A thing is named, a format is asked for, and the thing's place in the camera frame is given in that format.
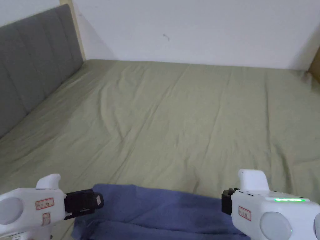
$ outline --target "blue towel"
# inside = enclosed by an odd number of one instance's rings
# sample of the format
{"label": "blue towel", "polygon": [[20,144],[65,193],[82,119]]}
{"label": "blue towel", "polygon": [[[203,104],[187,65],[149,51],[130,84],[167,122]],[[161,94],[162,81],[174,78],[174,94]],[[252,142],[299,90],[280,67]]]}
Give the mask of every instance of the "blue towel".
{"label": "blue towel", "polygon": [[221,212],[220,199],[134,185],[97,184],[93,190],[105,205],[75,219],[75,240],[249,240]]}

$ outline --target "circular sensor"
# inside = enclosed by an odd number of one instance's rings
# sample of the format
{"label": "circular sensor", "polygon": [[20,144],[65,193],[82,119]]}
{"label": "circular sensor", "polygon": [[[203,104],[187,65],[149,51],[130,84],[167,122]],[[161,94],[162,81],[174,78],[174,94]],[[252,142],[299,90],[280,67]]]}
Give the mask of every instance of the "circular sensor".
{"label": "circular sensor", "polygon": [[288,240],[292,234],[289,221],[278,212],[266,212],[260,219],[260,229],[268,240]]}
{"label": "circular sensor", "polygon": [[16,221],[23,212],[23,204],[19,198],[9,197],[0,201],[0,224],[8,225]]}

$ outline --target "red label sticker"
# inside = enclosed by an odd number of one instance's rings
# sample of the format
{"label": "red label sticker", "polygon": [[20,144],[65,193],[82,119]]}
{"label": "red label sticker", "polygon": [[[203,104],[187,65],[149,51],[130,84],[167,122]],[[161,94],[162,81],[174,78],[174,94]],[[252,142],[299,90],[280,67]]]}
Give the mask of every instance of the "red label sticker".
{"label": "red label sticker", "polygon": [[50,213],[49,212],[44,213],[42,215],[42,226],[49,225],[50,222],[51,222]]}
{"label": "red label sticker", "polygon": [[53,198],[48,198],[48,199],[44,199],[44,200],[40,200],[36,202],[36,209],[40,210],[40,209],[44,209],[47,207],[52,207],[54,206],[54,200]]}
{"label": "red label sticker", "polygon": [[251,221],[251,212],[248,209],[239,206],[239,215],[249,221]]}

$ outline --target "upholstered headboard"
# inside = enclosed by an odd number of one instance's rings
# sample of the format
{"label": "upholstered headboard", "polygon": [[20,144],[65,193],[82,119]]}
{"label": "upholstered headboard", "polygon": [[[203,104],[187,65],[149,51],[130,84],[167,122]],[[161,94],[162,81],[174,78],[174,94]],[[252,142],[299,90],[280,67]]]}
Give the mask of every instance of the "upholstered headboard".
{"label": "upholstered headboard", "polygon": [[67,4],[0,27],[0,137],[82,63]]}

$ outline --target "green led light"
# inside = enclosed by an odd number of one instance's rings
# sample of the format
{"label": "green led light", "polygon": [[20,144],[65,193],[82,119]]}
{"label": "green led light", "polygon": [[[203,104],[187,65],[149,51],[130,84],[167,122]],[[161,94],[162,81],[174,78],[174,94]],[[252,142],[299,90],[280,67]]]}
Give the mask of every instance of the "green led light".
{"label": "green led light", "polygon": [[305,199],[299,199],[299,198],[276,198],[276,202],[305,202]]}

